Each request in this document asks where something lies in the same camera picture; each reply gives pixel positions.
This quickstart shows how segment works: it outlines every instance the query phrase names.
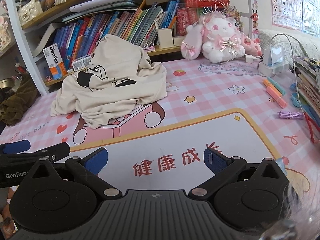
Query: pink highlighter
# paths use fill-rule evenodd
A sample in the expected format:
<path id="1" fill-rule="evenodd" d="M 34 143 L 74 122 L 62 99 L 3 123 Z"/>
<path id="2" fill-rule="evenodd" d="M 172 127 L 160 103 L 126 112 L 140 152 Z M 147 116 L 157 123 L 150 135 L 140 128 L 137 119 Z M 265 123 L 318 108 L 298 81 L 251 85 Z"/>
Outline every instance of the pink highlighter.
<path id="1" fill-rule="evenodd" d="M 285 108 L 288 105 L 287 102 L 284 101 L 281 96 L 277 95 L 277 93 L 271 87 L 267 87 L 267 92 L 282 108 Z"/>

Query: silver bolt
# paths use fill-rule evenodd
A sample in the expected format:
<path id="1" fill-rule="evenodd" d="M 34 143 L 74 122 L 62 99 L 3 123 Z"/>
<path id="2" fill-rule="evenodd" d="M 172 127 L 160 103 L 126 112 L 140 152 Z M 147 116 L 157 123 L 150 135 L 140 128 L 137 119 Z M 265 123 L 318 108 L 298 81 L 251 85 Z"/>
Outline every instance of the silver bolt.
<path id="1" fill-rule="evenodd" d="M 191 193 L 195 196 L 204 196 L 208 192 L 204 188 L 197 187 L 197 188 L 194 188 L 193 190 L 191 190 Z"/>
<path id="2" fill-rule="evenodd" d="M 116 188 L 107 188 L 104 192 L 104 195 L 106 196 L 116 196 L 120 193 L 119 190 L 117 190 Z"/>

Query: triangular cutout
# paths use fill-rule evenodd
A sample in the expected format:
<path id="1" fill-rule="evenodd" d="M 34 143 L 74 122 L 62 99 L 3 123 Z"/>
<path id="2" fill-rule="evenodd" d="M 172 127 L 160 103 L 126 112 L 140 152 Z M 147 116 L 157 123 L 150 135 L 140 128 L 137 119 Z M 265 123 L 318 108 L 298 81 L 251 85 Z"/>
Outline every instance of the triangular cutout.
<path id="1" fill-rule="evenodd" d="M 49 172 L 44 164 L 41 164 L 35 174 L 33 175 L 33 179 L 43 178 L 43 177 L 49 177 Z"/>
<path id="2" fill-rule="evenodd" d="M 275 171 L 273 166 L 271 164 L 267 164 L 266 168 L 264 169 L 262 173 L 263 177 L 268 177 L 268 178 L 274 178 L 274 179 L 279 179 L 278 173 Z"/>

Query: brown cloth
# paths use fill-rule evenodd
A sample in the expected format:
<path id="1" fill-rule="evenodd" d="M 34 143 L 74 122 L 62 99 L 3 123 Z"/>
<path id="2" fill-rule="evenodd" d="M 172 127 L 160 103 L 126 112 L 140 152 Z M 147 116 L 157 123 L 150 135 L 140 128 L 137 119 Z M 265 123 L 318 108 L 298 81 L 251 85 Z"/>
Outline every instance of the brown cloth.
<path id="1" fill-rule="evenodd" d="M 22 74 L 22 81 L 16 93 L 0 104 L 0 119 L 8 126 L 20 122 L 23 114 L 34 104 L 39 92 L 28 73 Z"/>

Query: strawberry illustration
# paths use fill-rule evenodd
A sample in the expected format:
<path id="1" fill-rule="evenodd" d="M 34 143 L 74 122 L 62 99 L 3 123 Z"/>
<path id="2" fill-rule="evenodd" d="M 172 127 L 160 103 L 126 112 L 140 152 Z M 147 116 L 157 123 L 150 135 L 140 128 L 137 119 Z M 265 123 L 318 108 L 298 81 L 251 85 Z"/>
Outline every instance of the strawberry illustration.
<path id="1" fill-rule="evenodd" d="M 184 70 L 179 69 L 179 70 L 176 70 L 176 71 L 173 73 L 173 75 L 179 77 L 179 76 L 183 76 L 185 73 L 186 73 L 186 72 L 185 72 Z"/>

